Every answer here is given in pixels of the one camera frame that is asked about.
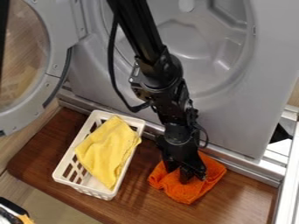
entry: yellow cloth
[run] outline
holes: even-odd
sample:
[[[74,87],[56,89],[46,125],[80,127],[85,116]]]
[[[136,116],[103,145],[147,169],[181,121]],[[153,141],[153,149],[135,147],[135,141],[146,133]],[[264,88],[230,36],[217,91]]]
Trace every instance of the yellow cloth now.
[[[132,150],[141,138],[120,117],[113,116],[80,143],[75,153],[81,164],[112,190]]]
[[[24,224],[34,224],[34,221],[29,219],[26,214],[19,215],[18,218],[24,223]]]

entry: wooden shelf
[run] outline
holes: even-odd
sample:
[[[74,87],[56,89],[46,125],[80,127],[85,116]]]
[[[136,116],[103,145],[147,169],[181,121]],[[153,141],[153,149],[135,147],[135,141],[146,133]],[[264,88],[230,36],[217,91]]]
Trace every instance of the wooden shelf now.
[[[115,199],[105,201],[56,183],[52,172],[85,115],[63,108],[9,162],[10,174],[104,223],[270,223],[277,190],[229,171],[191,206],[168,198],[147,182],[160,160],[155,144],[143,139]]]

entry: white plastic basket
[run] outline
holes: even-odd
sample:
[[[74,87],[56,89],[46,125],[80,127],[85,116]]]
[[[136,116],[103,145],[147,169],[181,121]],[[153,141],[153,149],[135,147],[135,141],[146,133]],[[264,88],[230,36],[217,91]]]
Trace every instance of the white plastic basket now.
[[[81,143],[91,132],[100,127],[111,116],[115,116],[115,114],[100,110],[93,111],[52,174],[52,177],[56,182],[71,186],[80,193],[85,193],[102,200],[111,200],[117,194],[136,149],[133,149],[126,164],[122,167],[122,173],[117,179],[115,188],[112,191],[106,188],[98,179],[94,178],[80,164],[74,152],[74,149],[79,143]],[[145,126],[144,120],[125,115],[117,116],[135,130],[139,136],[142,135]]]

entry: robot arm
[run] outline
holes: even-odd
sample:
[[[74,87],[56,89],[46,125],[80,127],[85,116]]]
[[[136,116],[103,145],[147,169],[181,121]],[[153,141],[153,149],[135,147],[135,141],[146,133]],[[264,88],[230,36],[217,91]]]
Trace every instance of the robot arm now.
[[[178,58],[163,45],[146,0],[108,0],[115,14],[108,47],[108,66],[117,92],[113,69],[113,50],[119,24],[136,54],[136,65],[129,77],[132,90],[144,104],[130,107],[132,112],[149,105],[165,126],[163,136],[156,138],[168,172],[180,169],[180,181],[193,176],[205,178],[205,165],[198,155],[199,134],[205,130],[197,123],[198,111],[193,108]]]

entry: orange towel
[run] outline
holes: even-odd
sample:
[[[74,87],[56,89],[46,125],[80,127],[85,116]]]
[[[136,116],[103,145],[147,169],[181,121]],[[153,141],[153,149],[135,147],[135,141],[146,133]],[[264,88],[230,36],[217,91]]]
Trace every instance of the orange towel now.
[[[162,161],[149,175],[149,184],[156,189],[164,189],[165,193],[175,201],[190,205],[211,190],[226,174],[224,165],[206,156],[203,152],[198,154],[206,166],[206,178],[204,181],[194,177],[188,184],[182,185],[179,182],[179,169],[167,173]]]

